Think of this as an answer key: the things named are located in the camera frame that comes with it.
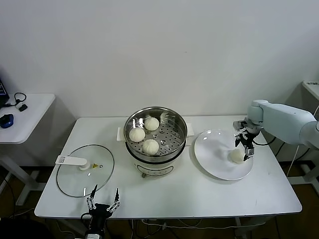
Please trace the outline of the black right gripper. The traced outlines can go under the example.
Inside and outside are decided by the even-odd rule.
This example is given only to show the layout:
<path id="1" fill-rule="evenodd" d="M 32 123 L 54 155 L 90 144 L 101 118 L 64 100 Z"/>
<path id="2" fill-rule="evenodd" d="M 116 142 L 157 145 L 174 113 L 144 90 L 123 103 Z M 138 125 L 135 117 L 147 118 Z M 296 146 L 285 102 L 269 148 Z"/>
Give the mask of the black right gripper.
<path id="1" fill-rule="evenodd" d="M 255 152 L 253 140 L 256 136 L 257 135 L 255 133 L 250 133 L 248 131 L 239 133 L 237 136 L 235 136 L 235 147 L 237 147 L 240 143 L 242 143 L 242 145 L 245 147 L 243 161 L 253 158 Z"/>

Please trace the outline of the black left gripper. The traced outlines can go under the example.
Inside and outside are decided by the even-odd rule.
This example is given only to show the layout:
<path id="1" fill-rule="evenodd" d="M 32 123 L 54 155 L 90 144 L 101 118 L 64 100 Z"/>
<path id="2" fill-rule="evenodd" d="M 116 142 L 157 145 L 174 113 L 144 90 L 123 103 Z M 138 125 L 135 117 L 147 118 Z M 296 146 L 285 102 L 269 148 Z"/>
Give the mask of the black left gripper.
<path id="1" fill-rule="evenodd" d="M 110 217 L 110 212 L 114 212 L 120 205 L 119 188 L 115 193 L 114 202 L 112 205 L 100 204 L 94 202 L 94 196 L 97 191 L 98 185 L 96 184 L 89 197 L 87 197 L 87 206 L 91 210 L 91 229 L 94 231 L 102 231 L 106 219 Z"/>

